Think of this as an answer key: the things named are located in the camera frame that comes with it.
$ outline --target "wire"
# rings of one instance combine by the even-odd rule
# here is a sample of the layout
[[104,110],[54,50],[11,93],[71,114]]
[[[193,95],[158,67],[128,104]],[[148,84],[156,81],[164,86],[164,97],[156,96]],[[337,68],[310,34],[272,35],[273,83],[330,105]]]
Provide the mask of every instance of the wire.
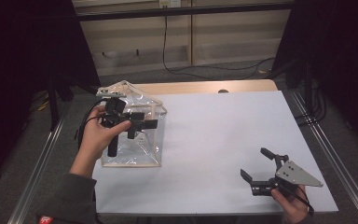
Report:
[[101,102],[106,102],[106,101],[107,101],[107,99],[103,98],[103,99],[101,99],[101,100],[95,102],[95,103],[89,108],[89,110],[87,111],[87,113],[84,115],[84,118],[83,118],[83,120],[81,121],[80,127],[79,127],[78,138],[77,138],[77,148],[80,148],[81,142],[82,142],[82,140],[83,140],[84,129],[85,129],[85,127],[86,127],[87,122],[89,122],[88,119],[89,119],[89,115],[90,115],[92,109],[93,109],[96,105],[100,104]]
[[33,103],[33,102],[39,100],[40,98],[42,98],[43,96],[45,96],[46,93],[48,93],[48,92],[47,92],[47,91],[42,91],[42,93],[40,93],[39,96],[36,96],[36,97],[31,101],[31,103]]
[[304,196],[305,196],[306,200],[304,200],[300,196],[296,195],[290,189],[287,189],[284,186],[280,186],[280,188],[284,189],[286,192],[290,193],[293,197],[295,197],[296,199],[301,201],[303,204],[305,204],[309,208],[308,213],[310,214],[310,216],[313,216],[313,213],[315,212],[315,210],[313,209],[312,205],[310,205],[310,201],[308,200],[308,196],[307,196],[307,194],[305,193],[304,190],[301,189],[301,191],[304,193]]
[[220,70],[228,70],[228,71],[240,71],[240,70],[247,70],[247,69],[251,69],[251,68],[255,67],[255,71],[250,76],[243,77],[243,78],[240,79],[240,80],[243,80],[243,79],[246,79],[246,78],[249,78],[249,77],[253,77],[256,74],[257,69],[258,69],[258,67],[260,66],[261,63],[264,63],[264,62],[267,62],[267,61],[275,59],[274,57],[267,58],[267,59],[264,59],[264,60],[260,61],[259,63],[254,64],[254,65],[250,65],[250,66],[247,66],[247,67],[241,67],[241,68],[225,68],[225,67],[210,66],[210,65],[195,65],[195,66],[188,66],[188,67],[183,67],[183,68],[178,68],[178,69],[168,68],[168,66],[165,63],[165,49],[166,49],[166,44],[167,44],[167,30],[168,30],[168,22],[167,22],[167,20],[168,20],[168,18],[164,17],[164,19],[165,19],[165,30],[164,30],[164,44],[163,44],[163,49],[162,49],[162,63],[164,65],[164,68],[168,72],[173,74],[173,75],[184,75],[184,76],[200,77],[200,78],[205,78],[205,79],[209,79],[209,80],[221,80],[221,79],[212,78],[212,77],[203,77],[203,76],[199,76],[199,75],[196,75],[196,74],[177,73],[177,72],[180,72],[180,71],[183,71],[183,70],[186,70],[186,69],[190,69],[190,68],[212,68],[212,69],[220,69]]
[[305,122],[298,123],[299,127],[310,125],[322,121],[327,114],[327,103],[325,101],[325,96],[320,87],[315,88],[315,93],[313,96],[314,105],[312,107],[312,113],[307,111],[302,115],[295,116],[295,119],[305,119],[306,117],[311,117],[310,120]]
[[92,118],[88,119],[88,120],[84,123],[84,126],[86,126],[87,123],[88,123],[90,120],[92,120],[92,119],[102,119],[102,118],[104,118],[104,116],[95,116],[95,117],[92,117]]
[[103,222],[100,220],[100,218],[98,217],[98,213],[95,213],[95,215],[94,215],[94,221],[95,221],[95,223],[97,223],[97,224],[103,224]]
[[35,108],[31,108],[31,109],[29,110],[29,112],[32,113],[32,112],[34,112],[34,111],[36,111],[36,110],[39,110],[39,111],[44,110],[44,109],[48,106],[48,104],[49,104],[49,99],[48,99],[48,98],[49,98],[49,96],[47,96],[39,106],[36,106]]

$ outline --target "person's arm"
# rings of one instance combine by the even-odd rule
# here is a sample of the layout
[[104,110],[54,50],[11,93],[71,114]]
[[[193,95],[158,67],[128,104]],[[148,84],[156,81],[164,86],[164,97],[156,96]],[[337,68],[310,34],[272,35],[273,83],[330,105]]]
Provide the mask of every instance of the person's arm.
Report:
[[[104,113],[104,106],[96,106],[89,118]],[[43,224],[94,223],[95,203],[92,201],[96,180],[91,179],[95,162],[114,136],[126,131],[130,121],[111,129],[104,128],[98,119],[90,120],[85,128],[80,149],[69,174],[63,175],[55,192],[36,211],[36,220]]]
[[[306,199],[305,186],[299,185],[295,194]],[[272,197],[283,209],[283,223],[284,224],[312,224],[313,219],[308,213],[308,207],[300,200],[293,196],[285,198],[278,190],[271,191]]]

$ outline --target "human hand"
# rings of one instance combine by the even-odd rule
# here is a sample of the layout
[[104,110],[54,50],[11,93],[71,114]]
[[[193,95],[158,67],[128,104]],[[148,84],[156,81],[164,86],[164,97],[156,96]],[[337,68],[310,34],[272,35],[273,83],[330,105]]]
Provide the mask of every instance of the human hand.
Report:
[[[89,119],[100,117],[104,112],[104,105],[95,106],[89,114]],[[130,126],[131,122],[126,120],[107,129],[99,123],[98,118],[89,120],[84,129],[79,153],[87,153],[92,159],[97,161],[101,158],[103,150],[106,149],[113,137],[126,131]]]
[[[103,114],[104,105],[95,106],[89,114],[89,119]],[[106,129],[99,123],[98,118],[89,120],[84,129],[80,149],[69,173],[91,177],[94,164],[101,158],[103,150],[106,149],[113,137],[126,131],[130,126],[131,122],[126,120]]]
[[[295,194],[306,200],[304,195],[305,186],[298,185]],[[285,198],[277,189],[271,191],[272,197],[283,209],[283,220],[287,224],[298,223],[303,220],[308,214],[308,207],[294,196]]]

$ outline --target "power cord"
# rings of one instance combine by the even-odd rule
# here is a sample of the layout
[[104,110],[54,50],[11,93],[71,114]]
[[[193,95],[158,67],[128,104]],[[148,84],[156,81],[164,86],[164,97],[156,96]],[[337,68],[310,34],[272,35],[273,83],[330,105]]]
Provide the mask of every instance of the power cord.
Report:
[[221,79],[212,78],[212,77],[203,77],[203,76],[199,76],[199,75],[196,75],[196,74],[178,73],[178,72],[186,70],[186,69],[190,69],[190,68],[212,68],[212,69],[221,69],[221,70],[228,70],[228,71],[240,71],[240,70],[247,70],[247,69],[251,69],[251,68],[255,67],[254,72],[250,76],[240,78],[240,80],[244,80],[246,78],[253,77],[254,75],[256,75],[258,67],[260,66],[260,64],[275,59],[273,57],[267,58],[265,60],[260,61],[259,63],[256,63],[256,64],[251,65],[251,66],[247,66],[247,67],[242,67],[242,68],[225,68],[225,67],[209,66],[209,65],[195,65],[195,66],[188,66],[188,67],[183,67],[183,68],[179,68],[179,69],[168,68],[168,66],[165,63],[165,49],[166,49],[166,44],[167,44],[167,30],[168,30],[168,22],[167,22],[167,20],[168,20],[168,17],[164,17],[164,19],[165,19],[165,30],[164,30],[164,44],[163,44],[163,49],[162,49],[162,63],[164,65],[164,68],[168,72],[173,74],[173,75],[184,75],[184,76],[200,77],[200,78],[209,79],[209,80],[221,80]]
[[101,102],[107,102],[108,99],[101,99],[97,102],[95,102],[87,111],[87,113],[84,115],[83,120],[80,123],[80,127],[79,127],[79,131],[78,131],[78,137],[77,137],[77,149],[80,149],[80,145],[81,145],[81,141],[83,140],[83,133],[84,133],[84,129],[86,127],[87,122],[89,122],[89,115],[92,111],[92,109],[96,106],[99,105]]
[[305,200],[303,198],[301,198],[300,196],[298,196],[297,194],[295,194],[294,192],[292,192],[290,189],[287,189],[284,186],[280,186],[280,188],[284,189],[284,191],[288,192],[293,197],[295,197],[296,199],[301,201],[303,204],[305,204],[309,208],[308,213],[310,214],[310,216],[313,216],[313,214],[315,213],[315,210],[313,209],[312,205],[310,205],[310,200],[308,199],[307,194],[305,193],[305,191],[301,187],[297,186],[297,188],[301,189],[301,192],[304,194],[304,196],[306,198]]
[[[324,93],[322,92],[322,90],[319,87],[316,88],[315,90],[316,91],[313,96],[314,97],[313,102],[316,105],[312,106],[313,113],[311,113],[311,114],[313,114],[313,116],[308,121],[298,123],[297,125],[299,127],[318,123],[318,122],[322,121],[327,114],[327,103],[325,100]],[[311,114],[310,114],[310,112],[306,112],[302,115],[296,116],[295,119],[304,119],[305,117],[310,117]]]

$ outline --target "sleeve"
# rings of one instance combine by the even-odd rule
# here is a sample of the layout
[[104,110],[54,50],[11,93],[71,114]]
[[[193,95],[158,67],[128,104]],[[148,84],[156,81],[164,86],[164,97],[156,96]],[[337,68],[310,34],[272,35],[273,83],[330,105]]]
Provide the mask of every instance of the sleeve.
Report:
[[36,211],[38,223],[94,223],[96,182],[80,175],[63,175],[55,194]]
[[306,217],[304,217],[304,219],[302,219],[300,222],[298,222],[298,224],[314,224],[312,216],[310,216],[310,214],[307,214]]

